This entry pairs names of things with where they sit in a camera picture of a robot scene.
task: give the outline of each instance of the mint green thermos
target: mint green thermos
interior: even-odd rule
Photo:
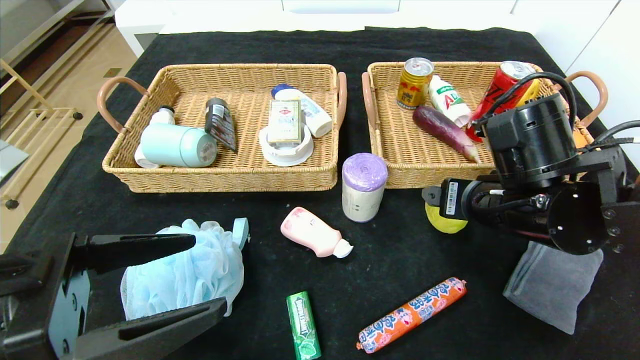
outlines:
[[[150,124],[140,138],[145,158],[158,165],[207,167],[217,155],[217,143],[197,127]]]

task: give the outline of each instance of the gray cloth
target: gray cloth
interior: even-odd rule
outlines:
[[[591,289],[602,250],[571,255],[529,242],[502,293],[520,309],[573,334],[578,304]]]

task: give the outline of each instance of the black cable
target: black cable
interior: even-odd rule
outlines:
[[[482,119],[477,122],[478,126],[485,124],[489,120],[489,117],[493,115],[495,110],[497,110],[497,108],[500,107],[500,105],[504,104],[507,100],[509,100],[513,95],[513,93],[516,92],[521,86],[525,85],[526,83],[528,83],[533,79],[540,79],[540,78],[551,79],[556,83],[558,83],[558,85],[560,85],[560,87],[562,87],[562,89],[564,90],[564,93],[566,94],[566,100],[569,103],[569,126],[571,127],[571,130],[573,130],[573,123],[575,122],[575,110],[576,110],[575,96],[573,94],[573,89],[571,89],[571,85],[569,85],[569,83],[562,76],[558,74],[554,74],[553,72],[546,72],[546,71],[534,72],[533,74],[529,74],[524,78],[520,79],[520,81],[518,81],[517,83],[515,83],[509,90],[507,90],[507,92],[502,94],[495,101],[493,105],[491,105],[491,108],[489,108],[489,110],[483,115]]]
[[[479,192],[477,193],[472,199],[471,199],[471,208],[473,210],[476,211],[483,211],[483,212],[487,212],[487,213],[495,213],[498,211],[506,211],[506,210],[510,210],[513,208],[519,208],[520,206],[534,206],[534,204],[532,203],[532,199],[527,198],[527,199],[520,199],[520,200],[514,200],[514,201],[509,201],[509,202],[505,202],[503,204],[500,204],[498,206],[492,206],[490,208],[483,208],[482,206],[479,205],[480,200],[489,195],[489,192]]]
[[[622,124],[618,124],[610,128],[609,130],[605,131],[604,133],[598,135],[598,137],[595,140],[593,140],[593,142],[594,143],[601,142],[602,140],[605,140],[611,135],[615,133],[619,133],[622,130],[630,129],[631,127],[640,127],[640,120],[632,120],[632,121],[623,122]]]
[[[607,148],[617,145],[622,145],[624,143],[636,143],[635,138],[608,138],[605,140],[600,140],[599,142],[592,142],[591,144],[578,149],[579,152],[585,151],[593,151],[597,148]]]

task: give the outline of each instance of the basket handle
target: basket handle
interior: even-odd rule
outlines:
[[[584,119],[582,119],[582,123],[584,124],[584,126],[588,127],[596,119],[596,117],[602,112],[604,107],[607,106],[607,102],[609,101],[609,91],[607,90],[607,85],[605,85],[604,81],[602,81],[600,76],[597,76],[591,71],[574,72],[573,74],[566,77],[566,81],[570,83],[573,80],[583,76],[591,80],[591,82],[598,89],[598,93],[600,94],[600,100],[598,101],[598,105],[593,109],[593,111],[589,115],[585,116]],[[560,86],[558,84],[555,84],[554,89],[560,90]]]
[[[115,78],[111,78],[111,79],[107,80],[102,85],[102,87],[98,91],[98,97],[96,99],[96,103],[98,104],[98,111],[100,112],[100,115],[102,115],[104,120],[106,120],[106,122],[109,123],[109,125],[111,125],[111,127],[118,134],[119,133],[123,133],[126,128],[124,126],[122,126],[122,124],[119,123],[112,116],[112,114],[109,112],[109,110],[107,110],[106,101],[107,101],[107,95],[109,95],[109,93],[111,92],[111,89],[113,89],[119,83],[127,83],[127,84],[133,86],[133,88],[135,88],[143,96],[144,95],[149,95],[149,92],[147,91],[147,89],[145,89],[142,85],[138,84],[137,82],[135,82],[132,79],[129,79],[129,78],[125,77],[125,76],[116,76]]]
[[[378,116],[376,114],[376,108],[373,106],[373,96],[371,96],[371,84],[369,81],[369,73],[362,73],[362,96],[364,97],[364,108],[367,110],[367,120],[369,121],[369,127],[375,131],[376,123],[378,122]]]
[[[347,112],[347,74],[343,72],[338,73],[338,130],[344,122],[344,115]]]

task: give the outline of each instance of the black table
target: black table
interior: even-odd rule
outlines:
[[[367,29],[338,32],[194,33],[160,35],[129,71],[148,86],[156,72],[176,63],[330,63],[348,75],[349,101],[340,133],[340,162],[370,151],[360,74],[374,61],[520,60],[561,73],[528,33]],[[140,96],[119,86],[108,107],[122,121]],[[579,115],[588,111],[580,98]],[[115,133],[96,115],[18,230],[8,251],[35,249],[44,240],[63,243],[80,234],[155,232],[186,218],[216,220],[230,228],[248,217],[252,241],[243,251],[244,287],[232,316],[188,343],[172,359],[293,359],[285,297],[309,292],[325,359],[366,359],[358,332],[432,285],[457,276],[468,295],[399,341],[375,353],[380,359],[631,359],[638,358],[640,328],[636,277],[639,251],[605,249],[591,293],[579,308],[575,335],[547,325],[502,296],[526,241],[470,224],[455,235],[426,220],[420,190],[385,193],[378,216],[349,221],[340,205],[340,183],[315,193],[136,194],[100,163]],[[280,222],[303,206],[355,246],[345,259],[318,259],[286,240]],[[122,271],[92,276],[88,329],[124,319],[118,285]]]

